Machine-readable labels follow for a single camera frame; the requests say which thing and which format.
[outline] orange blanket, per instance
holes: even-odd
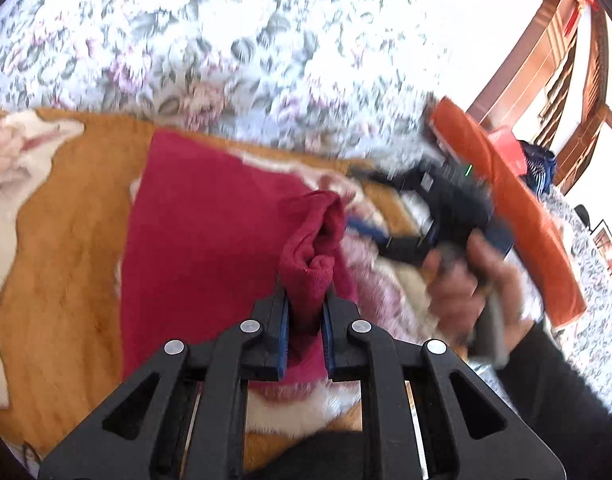
[[[513,175],[480,126],[453,102],[442,99],[431,124],[438,137],[492,185],[496,211],[513,229],[515,249],[542,293],[553,326],[581,316],[586,302],[550,215]]]

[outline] floral quilt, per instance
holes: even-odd
[[[0,106],[396,164],[448,58],[424,17],[417,0],[8,0]]]

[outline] black sleeve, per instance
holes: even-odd
[[[361,480],[363,435],[356,431],[321,431],[286,450],[244,480]]]
[[[538,324],[497,376],[568,480],[612,479],[612,417]],[[606,473],[598,476],[599,468]]]

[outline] red cloth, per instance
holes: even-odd
[[[515,176],[526,174],[528,167],[524,150],[508,126],[502,126],[489,133],[488,140]]]
[[[356,301],[339,248],[344,226],[336,193],[156,132],[122,264],[124,376],[170,339],[214,339],[246,319],[279,275],[292,303],[284,382],[324,378],[324,293],[334,282]]]

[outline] cream fur blanket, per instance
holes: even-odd
[[[0,119],[0,290],[15,259],[19,209],[48,178],[55,151],[83,131],[76,121],[46,122],[32,111]],[[0,408],[7,406],[0,358]]]

